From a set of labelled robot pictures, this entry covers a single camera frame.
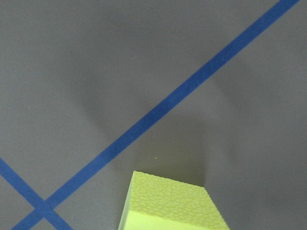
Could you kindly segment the yellow foam block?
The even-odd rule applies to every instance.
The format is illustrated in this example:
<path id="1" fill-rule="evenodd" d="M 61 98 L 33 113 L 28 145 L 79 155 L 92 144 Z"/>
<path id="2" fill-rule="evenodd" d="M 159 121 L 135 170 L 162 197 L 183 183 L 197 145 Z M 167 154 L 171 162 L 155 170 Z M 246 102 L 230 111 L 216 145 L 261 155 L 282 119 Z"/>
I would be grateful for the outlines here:
<path id="1" fill-rule="evenodd" d="M 120 230 L 227 230 L 228 225 L 200 186 L 134 171 Z"/>

